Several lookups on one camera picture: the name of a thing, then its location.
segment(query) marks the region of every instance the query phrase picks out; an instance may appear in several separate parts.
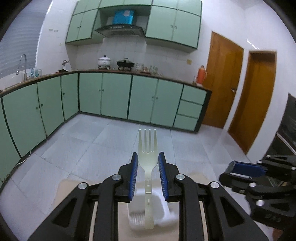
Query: white plastic container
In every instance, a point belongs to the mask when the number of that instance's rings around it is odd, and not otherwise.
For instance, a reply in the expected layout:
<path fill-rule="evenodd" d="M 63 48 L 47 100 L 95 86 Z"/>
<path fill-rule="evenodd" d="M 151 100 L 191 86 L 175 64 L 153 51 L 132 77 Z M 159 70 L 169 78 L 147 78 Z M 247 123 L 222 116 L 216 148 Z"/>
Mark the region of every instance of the white plastic container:
<path fill-rule="evenodd" d="M 179 203 L 167 203 L 161 188 L 152 191 L 154 225 L 169 226 L 179 221 Z M 132 229 L 144 229 L 145 189 L 137 189 L 132 202 L 127 203 L 128 222 Z"/>

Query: window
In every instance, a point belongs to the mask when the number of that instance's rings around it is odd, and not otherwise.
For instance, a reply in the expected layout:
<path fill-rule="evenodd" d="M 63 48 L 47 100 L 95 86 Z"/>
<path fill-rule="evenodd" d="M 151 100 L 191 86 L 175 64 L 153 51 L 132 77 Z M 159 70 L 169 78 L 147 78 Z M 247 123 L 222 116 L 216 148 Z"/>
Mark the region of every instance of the window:
<path fill-rule="evenodd" d="M 22 54 L 27 69 L 34 68 L 42 24 L 52 0 L 33 0 L 15 18 L 0 42 L 0 78 L 17 71 Z M 22 60 L 21 70 L 25 68 Z"/>

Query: door frame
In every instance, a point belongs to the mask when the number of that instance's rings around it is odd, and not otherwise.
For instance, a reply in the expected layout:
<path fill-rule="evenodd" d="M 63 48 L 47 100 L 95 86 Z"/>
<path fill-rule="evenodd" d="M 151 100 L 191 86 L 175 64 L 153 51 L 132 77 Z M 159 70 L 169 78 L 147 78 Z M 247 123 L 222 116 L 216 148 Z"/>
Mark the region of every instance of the door frame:
<path fill-rule="evenodd" d="M 274 54 L 274 69 L 275 69 L 275 72 L 274 72 L 274 78 L 273 78 L 273 81 L 274 81 L 274 84 L 275 84 L 276 67 L 277 67 L 277 65 L 276 65 L 276 64 L 277 64 L 277 51 L 273 51 L 273 50 L 267 50 L 267 51 L 264 51 L 264 50 L 250 50 L 250 51 L 249 51 L 249 55 L 248 55 L 247 71 L 246 71 L 246 75 L 245 75 L 245 78 L 244 78 L 244 85 L 243 85 L 243 88 L 242 88 L 242 92 L 241 92 L 241 94 L 240 94 L 239 102 L 238 102 L 237 108 L 236 108 L 236 110 L 235 110 L 234 116 L 233 116 L 233 118 L 232 118 L 232 120 L 231 120 L 231 124 L 230 124 L 230 126 L 229 126 L 229 128 L 228 128 L 228 130 L 227 130 L 227 133 L 229 133 L 229 134 L 230 134 L 229 131 L 231 130 L 232 126 L 234 125 L 235 117 L 238 115 L 238 110 L 241 108 L 241 105 L 242 105 L 242 96 L 243 96 L 244 91 L 246 91 L 246 84 L 247 84 L 247 81 L 246 81 L 246 80 L 249 78 L 250 60 L 251 60 L 251 55 L 252 55 L 253 53 L 255 53 L 255 54 L 256 54 L 256 53 L 262 53 L 262 54 Z M 274 86 L 273 86 L 273 90 L 272 90 L 272 94 L 271 94 L 271 99 L 272 99 L 273 92 L 274 92 Z M 250 150 L 250 148 L 252 147 L 253 143 L 247 148 L 245 154 L 247 154 L 247 153 L 249 152 L 249 150 Z"/>

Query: cooking pot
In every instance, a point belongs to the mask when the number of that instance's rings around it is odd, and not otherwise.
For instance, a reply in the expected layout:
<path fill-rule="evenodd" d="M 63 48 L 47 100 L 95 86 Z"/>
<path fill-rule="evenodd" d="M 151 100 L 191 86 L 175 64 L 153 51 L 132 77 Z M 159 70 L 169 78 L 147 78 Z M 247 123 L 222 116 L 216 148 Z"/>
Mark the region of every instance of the cooking pot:
<path fill-rule="evenodd" d="M 99 58 L 98 67 L 99 69 L 111 69 L 111 59 L 108 58 L 106 55 L 104 57 Z"/>
<path fill-rule="evenodd" d="M 123 60 L 117 61 L 117 65 L 119 70 L 124 70 L 124 68 L 128 68 L 131 71 L 135 63 L 132 61 L 129 61 L 128 58 L 124 58 Z"/>

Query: lower cabinet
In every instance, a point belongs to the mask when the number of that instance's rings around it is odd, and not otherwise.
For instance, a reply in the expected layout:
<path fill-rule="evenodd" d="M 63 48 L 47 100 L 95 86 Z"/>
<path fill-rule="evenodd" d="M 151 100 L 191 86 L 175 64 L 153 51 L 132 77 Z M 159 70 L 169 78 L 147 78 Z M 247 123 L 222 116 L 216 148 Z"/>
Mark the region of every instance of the lower cabinet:
<path fill-rule="evenodd" d="M 102 73 L 81 73 L 79 77 L 80 111 L 101 114 Z"/>
<path fill-rule="evenodd" d="M 18 89 L 3 97 L 8 126 L 23 157 L 46 138 L 37 95 L 37 84 Z"/>
<path fill-rule="evenodd" d="M 64 119 L 67 120 L 78 112 L 78 74 L 63 75 L 61 78 Z"/>
<path fill-rule="evenodd" d="M 127 118 L 131 75 L 103 73 L 101 114 Z"/>
<path fill-rule="evenodd" d="M 10 173 L 15 164 L 19 161 L 20 156 L 18 155 L 13 142 L 10 138 L 7 130 L 6 122 L 3 115 L 3 109 L 0 100 L 0 179 L 4 180 L 6 175 Z"/>
<path fill-rule="evenodd" d="M 177 113 L 183 85 L 159 80 L 151 123 L 172 127 Z"/>
<path fill-rule="evenodd" d="M 156 86 L 157 79 L 134 75 L 128 111 L 129 120 L 150 122 Z"/>
<path fill-rule="evenodd" d="M 55 77 L 37 83 L 39 106 L 46 135 L 49 136 L 64 122 L 61 78 Z"/>

